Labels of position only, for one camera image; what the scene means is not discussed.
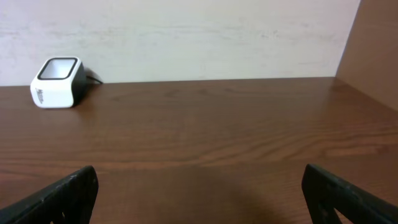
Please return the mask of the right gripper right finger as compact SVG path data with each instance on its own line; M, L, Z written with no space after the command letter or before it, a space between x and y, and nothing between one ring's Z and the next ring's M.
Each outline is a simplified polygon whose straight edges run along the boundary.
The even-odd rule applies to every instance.
M352 223L397 223L397 207L341 177L307 164L302 192L313 223L341 223L341 213Z

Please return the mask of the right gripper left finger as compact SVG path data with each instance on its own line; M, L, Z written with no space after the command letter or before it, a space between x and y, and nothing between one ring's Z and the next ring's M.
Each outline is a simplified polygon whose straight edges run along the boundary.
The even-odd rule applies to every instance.
M99 183L85 166L1 209L1 223L89 223Z

